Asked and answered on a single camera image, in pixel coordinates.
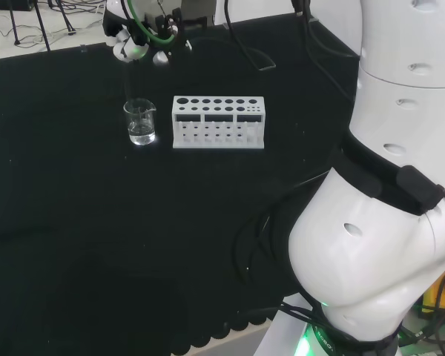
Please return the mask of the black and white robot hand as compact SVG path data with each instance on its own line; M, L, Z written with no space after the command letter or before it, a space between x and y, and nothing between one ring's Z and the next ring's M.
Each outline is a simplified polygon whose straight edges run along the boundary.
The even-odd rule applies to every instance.
M126 63L148 57L156 66L164 66L192 53L181 5L181 1L106 1L102 28L114 56Z

